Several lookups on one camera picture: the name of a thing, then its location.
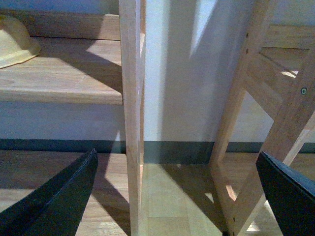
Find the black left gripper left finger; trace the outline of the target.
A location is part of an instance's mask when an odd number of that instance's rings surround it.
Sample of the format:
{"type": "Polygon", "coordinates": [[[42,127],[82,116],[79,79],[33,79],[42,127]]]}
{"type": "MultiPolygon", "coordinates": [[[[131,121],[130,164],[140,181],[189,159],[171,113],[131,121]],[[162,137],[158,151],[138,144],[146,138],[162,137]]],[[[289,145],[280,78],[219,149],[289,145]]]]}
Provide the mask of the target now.
{"type": "Polygon", "coordinates": [[[98,167],[88,151],[0,214],[2,236],[74,236],[92,192],[98,167]]]}

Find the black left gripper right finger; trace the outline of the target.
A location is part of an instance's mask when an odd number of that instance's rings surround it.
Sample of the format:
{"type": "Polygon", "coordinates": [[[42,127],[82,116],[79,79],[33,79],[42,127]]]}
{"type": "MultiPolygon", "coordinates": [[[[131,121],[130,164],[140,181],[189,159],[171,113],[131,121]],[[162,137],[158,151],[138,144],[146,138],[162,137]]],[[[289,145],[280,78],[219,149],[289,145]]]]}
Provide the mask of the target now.
{"type": "Polygon", "coordinates": [[[261,185],[284,236],[315,234],[315,182],[261,152],[256,161],[261,185]]]}

